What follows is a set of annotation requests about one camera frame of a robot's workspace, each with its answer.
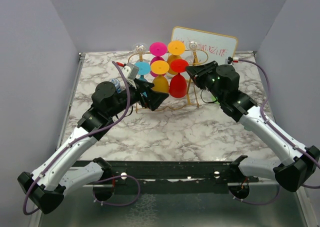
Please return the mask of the pink wine glass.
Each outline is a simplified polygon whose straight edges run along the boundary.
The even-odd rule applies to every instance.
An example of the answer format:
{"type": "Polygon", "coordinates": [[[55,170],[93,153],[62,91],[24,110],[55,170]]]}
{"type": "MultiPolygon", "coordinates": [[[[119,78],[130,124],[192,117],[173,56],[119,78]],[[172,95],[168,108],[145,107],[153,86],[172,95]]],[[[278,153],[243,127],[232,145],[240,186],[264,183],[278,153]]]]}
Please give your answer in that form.
{"type": "Polygon", "coordinates": [[[166,72],[165,60],[163,59],[163,55],[167,53],[167,46],[163,42],[154,42],[149,47],[149,52],[153,55],[153,58],[150,61],[150,74],[153,77],[157,77],[159,74],[164,75],[166,72]],[[153,72],[153,65],[155,64],[156,73],[153,72]]]}

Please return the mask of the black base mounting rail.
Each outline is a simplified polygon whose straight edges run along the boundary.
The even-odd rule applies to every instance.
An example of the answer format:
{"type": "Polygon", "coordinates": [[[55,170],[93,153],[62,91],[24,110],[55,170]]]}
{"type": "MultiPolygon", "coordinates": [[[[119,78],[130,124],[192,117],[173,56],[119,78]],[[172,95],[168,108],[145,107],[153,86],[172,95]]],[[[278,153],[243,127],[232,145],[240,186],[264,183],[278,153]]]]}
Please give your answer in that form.
{"type": "Polygon", "coordinates": [[[93,159],[102,178],[127,174],[126,179],[109,180],[100,189],[119,195],[142,194],[229,194],[246,198],[256,177],[244,176],[230,161],[116,161],[93,159]]]}

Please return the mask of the clear wine glass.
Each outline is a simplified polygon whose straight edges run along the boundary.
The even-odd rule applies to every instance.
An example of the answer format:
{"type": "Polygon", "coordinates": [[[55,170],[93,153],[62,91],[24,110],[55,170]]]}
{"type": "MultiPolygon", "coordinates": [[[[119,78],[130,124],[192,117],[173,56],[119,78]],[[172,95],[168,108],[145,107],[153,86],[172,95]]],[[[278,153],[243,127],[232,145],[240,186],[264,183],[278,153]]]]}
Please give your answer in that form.
{"type": "Polygon", "coordinates": [[[132,46],[132,52],[134,54],[138,54],[138,55],[143,55],[144,53],[146,53],[148,51],[148,49],[149,49],[148,45],[143,42],[135,43],[132,46]]]}
{"type": "Polygon", "coordinates": [[[188,62],[189,65],[197,65],[199,63],[197,50],[199,41],[196,39],[190,39],[185,43],[186,49],[190,52],[189,56],[184,59],[188,62]]]}

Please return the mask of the gold framed whiteboard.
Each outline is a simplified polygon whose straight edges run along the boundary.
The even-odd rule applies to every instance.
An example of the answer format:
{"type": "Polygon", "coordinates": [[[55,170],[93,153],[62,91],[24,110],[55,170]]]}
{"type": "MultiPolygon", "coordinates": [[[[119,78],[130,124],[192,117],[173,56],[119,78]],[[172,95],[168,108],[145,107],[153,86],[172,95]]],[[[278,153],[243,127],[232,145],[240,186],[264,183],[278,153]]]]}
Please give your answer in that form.
{"type": "Polygon", "coordinates": [[[172,30],[171,40],[184,43],[185,52],[181,54],[183,59],[190,54],[186,48],[186,42],[193,39],[199,41],[196,53],[200,65],[212,61],[216,61],[220,65],[226,64],[227,58],[233,57],[238,47],[238,39],[235,36],[181,26],[176,26],[172,30]]]}

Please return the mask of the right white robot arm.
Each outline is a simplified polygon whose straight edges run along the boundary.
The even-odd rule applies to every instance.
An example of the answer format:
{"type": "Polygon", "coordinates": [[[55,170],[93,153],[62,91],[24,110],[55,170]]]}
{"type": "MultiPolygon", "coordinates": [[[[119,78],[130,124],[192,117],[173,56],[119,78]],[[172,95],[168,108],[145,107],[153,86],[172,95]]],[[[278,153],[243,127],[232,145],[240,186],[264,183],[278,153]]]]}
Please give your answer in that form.
{"type": "Polygon", "coordinates": [[[219,65],[213,61],[188,66],[186,72],[198,88],[208,90],[217,99],[227,116],[253,132],[278,157],[277,161],[239,157],[229,171],[234,182],[261,177],[296,192],[319,167],[320,150],[316,146],[306,147],[294,139],[264,114],[263,107],[240,91],[240,75],[232,65],[219,65]]]}

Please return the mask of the front yellow wine glass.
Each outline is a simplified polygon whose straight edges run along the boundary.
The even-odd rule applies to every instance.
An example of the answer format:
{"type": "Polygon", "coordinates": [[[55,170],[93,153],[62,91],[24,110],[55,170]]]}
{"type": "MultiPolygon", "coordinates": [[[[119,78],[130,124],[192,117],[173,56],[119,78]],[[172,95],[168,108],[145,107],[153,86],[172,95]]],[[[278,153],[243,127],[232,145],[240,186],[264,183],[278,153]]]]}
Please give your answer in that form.
{"type": "Polygon", "coordinates": [[[157,60],[150,66],[151,71],[157,76],[153,79],[154,87],[152,90],[156,92],[169,93],[169,83],[164,75],[170,69],[169,64],[164,60],[157,60]]]}

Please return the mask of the right clear wine glass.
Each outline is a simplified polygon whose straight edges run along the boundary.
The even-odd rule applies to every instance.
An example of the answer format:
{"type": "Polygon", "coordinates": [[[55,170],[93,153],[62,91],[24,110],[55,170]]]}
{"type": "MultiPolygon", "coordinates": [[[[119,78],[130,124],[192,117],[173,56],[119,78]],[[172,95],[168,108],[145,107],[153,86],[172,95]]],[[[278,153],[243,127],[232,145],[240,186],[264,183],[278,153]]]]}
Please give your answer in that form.
{"type": "Polygon", "coordinates": [[[185,43],[186,49],[190,52],[189,56],[184,59],[188,62],[189,65],[197,65],[199,63],[197,50],[199,41],[196,39],[190,39],[185,43]]]}

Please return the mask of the left clear wine glass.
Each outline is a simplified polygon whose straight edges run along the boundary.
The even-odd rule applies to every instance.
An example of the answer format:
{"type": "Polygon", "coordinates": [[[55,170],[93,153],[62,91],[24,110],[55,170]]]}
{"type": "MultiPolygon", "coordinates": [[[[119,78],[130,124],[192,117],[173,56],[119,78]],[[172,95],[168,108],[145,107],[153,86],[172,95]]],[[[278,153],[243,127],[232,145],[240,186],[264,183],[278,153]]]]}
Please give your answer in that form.
{"type": "Polygon", "coordinates": [[[143,42],[135,43],[132,46],[132,52],[134,54],[138,54],[138,55],[143,55],[144,53],[146,53],[148,51],[148,49],[149,49],[148,45],[143,42]]]}

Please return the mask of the back orange wine glass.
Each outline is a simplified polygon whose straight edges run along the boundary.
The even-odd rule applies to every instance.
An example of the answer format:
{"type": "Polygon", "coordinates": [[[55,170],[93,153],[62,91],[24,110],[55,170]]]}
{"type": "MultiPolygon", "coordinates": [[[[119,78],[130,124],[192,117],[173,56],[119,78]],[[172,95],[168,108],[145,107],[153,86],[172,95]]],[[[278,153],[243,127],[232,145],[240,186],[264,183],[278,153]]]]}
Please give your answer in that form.
{"type": "MultiPolygon", "coordinates": [[[[184,43],[179,40],[173,40],[167,45],[169,55],[166,62],[169,64],[169,66],[171,66],[171,63],[174,60],[181,59],[181,55],[185,52],[185,49],[184,43]]],[[[169,67],[168,74],[175,76],[177,72],[173,71],[172,68],[169,67]]]]}

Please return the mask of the blue wine glass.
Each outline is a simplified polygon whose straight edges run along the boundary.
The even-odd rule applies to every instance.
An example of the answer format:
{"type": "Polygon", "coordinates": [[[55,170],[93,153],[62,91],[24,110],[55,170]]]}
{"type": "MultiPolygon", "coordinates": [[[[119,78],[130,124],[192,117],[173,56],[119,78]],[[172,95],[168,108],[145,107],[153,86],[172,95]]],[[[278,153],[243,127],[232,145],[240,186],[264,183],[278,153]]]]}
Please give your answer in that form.
{"type": "Polygon", "coordinates": [[[138,75],[140,75],[140,77],[138,79],[141,81],[147,82],[147,80],[145,79],[145,75],[149,74],[151,71],[150,64],[145,61],[138,61],[135,63],[135,66],[138,67],[138,75]]]}

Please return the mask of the red wine glass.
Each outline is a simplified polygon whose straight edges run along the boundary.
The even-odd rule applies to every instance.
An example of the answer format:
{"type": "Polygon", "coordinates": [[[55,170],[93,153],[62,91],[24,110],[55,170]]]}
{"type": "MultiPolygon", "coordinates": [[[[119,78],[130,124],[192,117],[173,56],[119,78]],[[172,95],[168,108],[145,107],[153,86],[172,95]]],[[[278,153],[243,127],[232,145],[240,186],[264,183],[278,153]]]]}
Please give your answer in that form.
{"type": "Polygon", "coordinates": [[[187,82],[181,73],[186,71],[188,65],[188,62],[184,59],[173,60],[170,64],[171,69],[177,73],[169,84],[169,94],[174,98],[180,99],[187,94],[187,82]]]}

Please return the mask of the green wine glass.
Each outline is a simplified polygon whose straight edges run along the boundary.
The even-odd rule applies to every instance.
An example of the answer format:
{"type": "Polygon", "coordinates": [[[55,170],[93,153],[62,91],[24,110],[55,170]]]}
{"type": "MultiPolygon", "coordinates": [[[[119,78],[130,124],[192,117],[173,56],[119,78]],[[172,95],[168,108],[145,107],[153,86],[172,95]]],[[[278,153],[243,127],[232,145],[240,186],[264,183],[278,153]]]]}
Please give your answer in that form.
{"type": "Polygon", "coordinates": [[[211,101],[210,101],[212,104],[219,104],[219,101],[218,99],[215,97],[215,96],[211,96],[211,101]]]}

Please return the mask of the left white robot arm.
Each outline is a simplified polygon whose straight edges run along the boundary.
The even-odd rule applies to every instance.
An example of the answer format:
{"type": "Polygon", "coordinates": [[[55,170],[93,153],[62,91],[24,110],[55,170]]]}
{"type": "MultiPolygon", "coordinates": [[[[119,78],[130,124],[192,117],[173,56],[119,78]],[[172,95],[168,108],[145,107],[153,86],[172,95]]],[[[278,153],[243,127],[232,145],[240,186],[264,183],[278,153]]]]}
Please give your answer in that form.
{"type": "Polygon", "coordinates": [[[17,181],[25,200],[31,200],[43,214],[54,211],[70,192],[91,183],[106,184],[112,177],[110,165],[96,158],[84,167],[71,171],[70,168],[95,145],[116,122],[113,117],[126,114],[135,103],[156,110],[168,93],[153,90],[154,84],[135,79],[134,86],[125,84],[125,90],[117,92],[110,81],[99,83],[92,94],[92,104],[82,115],[68,139],[41,166],[32,172],[22,172],[17,181]]]}

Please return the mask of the blue patterned small jar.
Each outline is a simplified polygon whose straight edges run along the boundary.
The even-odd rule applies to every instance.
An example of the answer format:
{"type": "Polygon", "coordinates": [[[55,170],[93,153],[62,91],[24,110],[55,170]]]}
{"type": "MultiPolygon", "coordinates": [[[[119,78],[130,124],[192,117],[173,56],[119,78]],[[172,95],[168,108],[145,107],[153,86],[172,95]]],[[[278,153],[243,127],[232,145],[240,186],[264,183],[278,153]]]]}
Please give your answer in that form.
{"type": "Polygon", "coordinates": [[[117,78],[112,78],[109,80],[112,84],[114,84],[115,89],[118,93],[120,93],[122,91],[121,89],[121,83],[117,78]]]}

